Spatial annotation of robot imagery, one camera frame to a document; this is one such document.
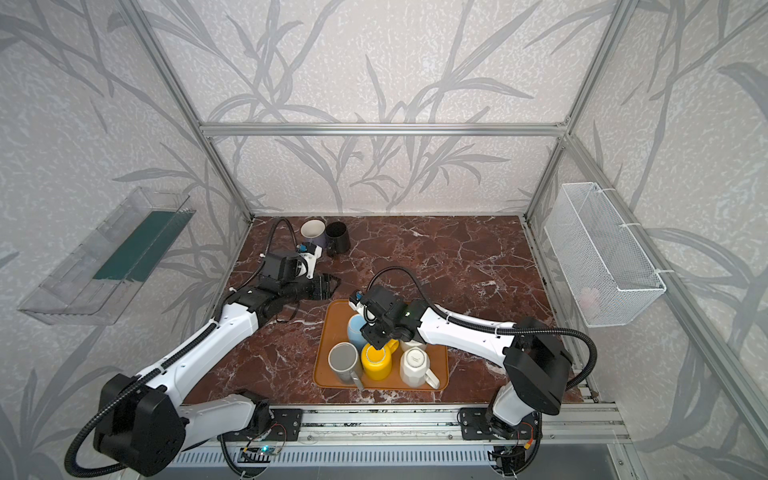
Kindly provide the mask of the purple mug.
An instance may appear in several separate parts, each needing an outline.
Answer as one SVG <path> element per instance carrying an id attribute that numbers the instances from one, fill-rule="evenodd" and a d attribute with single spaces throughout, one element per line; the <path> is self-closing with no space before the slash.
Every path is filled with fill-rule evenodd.
<path id="1" fill-rule="evenodd" d="M 327 248 L 328 238 L 326 234 L 326 223 L 323 220 L 307 220 L 302 224 L 300 233 L 306 242 L 319 246 L 322 249 Z"/>

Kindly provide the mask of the black mug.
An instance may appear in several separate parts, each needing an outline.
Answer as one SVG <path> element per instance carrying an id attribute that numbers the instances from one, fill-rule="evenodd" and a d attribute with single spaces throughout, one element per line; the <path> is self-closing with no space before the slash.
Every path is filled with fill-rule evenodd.
<path id="1" fill-rule="evenodd" d="M 349 252 L 351 240 L 347 225 L 342 221 L 334 221 L 326 226 L 327 253 L 333 257 Z"/>

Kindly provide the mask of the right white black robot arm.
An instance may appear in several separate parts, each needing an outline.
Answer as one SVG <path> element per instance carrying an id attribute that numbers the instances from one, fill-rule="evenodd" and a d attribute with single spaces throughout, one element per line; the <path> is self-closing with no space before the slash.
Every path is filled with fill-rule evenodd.
<path id="1" fill-rule="evenodd" d="M 392 271 L 410 278 L 418 299 L 408 302 L 377 283 Z M 502 368 L 507 383 L 496 391 L 485 413 L 490 433 L 500 438 L 512 438 L 521 424 L 534 433 L 534 422 L 541 415 L 558 415 L 564 394 L 597 364 L 597 346 L 587 334 L 550 328 L 532 317 L 499 322 L 453 312 L 432 301 L 415 275 L 402 266 L 377 272 L 365 290 L 350 295 L 349 304 L 362 315 L 366 322 L 362 335 L 375 347 L 391 340 L 416 340 L 461 350 Z"/>

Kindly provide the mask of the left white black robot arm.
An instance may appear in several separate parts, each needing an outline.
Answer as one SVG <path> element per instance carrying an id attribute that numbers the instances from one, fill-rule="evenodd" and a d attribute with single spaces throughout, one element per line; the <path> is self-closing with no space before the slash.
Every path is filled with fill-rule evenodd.
<path id="1" fill-rule="evenodd" d="M 94 478 L 130 469 L 149 477 L 213 437 L 266 430 L 267 401 L 258 394 L 235 393 L 197 406 L 184 400 L 213 366 L 285 306 L 333 296 L 339 278 L 316 270 L 323 253 L 317 240 L 295 241 L 289 251 L 266 249 L 256 271 L 219 301 L 192 337 L 132 377 L 115 375 L 102 388 L 98 412 L 73 438 L 65 471 Z"/>

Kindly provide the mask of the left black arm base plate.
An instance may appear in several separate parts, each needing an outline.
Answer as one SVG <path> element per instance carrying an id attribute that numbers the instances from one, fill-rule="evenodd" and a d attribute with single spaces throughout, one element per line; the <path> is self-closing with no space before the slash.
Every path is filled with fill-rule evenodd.
<path id="1" fill-rule="evenodd" d="M 304 411 L 299 408 L 279 408 L 272 410 L 271 413 L 272 423 L 255 439 L 260 442 L 296 442 L 299 438 Z"/>

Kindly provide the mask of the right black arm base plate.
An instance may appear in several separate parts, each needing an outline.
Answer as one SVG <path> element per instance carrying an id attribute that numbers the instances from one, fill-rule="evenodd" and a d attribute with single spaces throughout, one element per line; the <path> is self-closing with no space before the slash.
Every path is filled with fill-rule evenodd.
<path id="1" fill-rule="evenodd" d="M 464 407 L 457 413 L 463 440 L 513 440 L 524 443 L 541 439 L 541 415 L 532 412 L 518 424 L 509 425 L 493 416 L 486 407 Z"/>

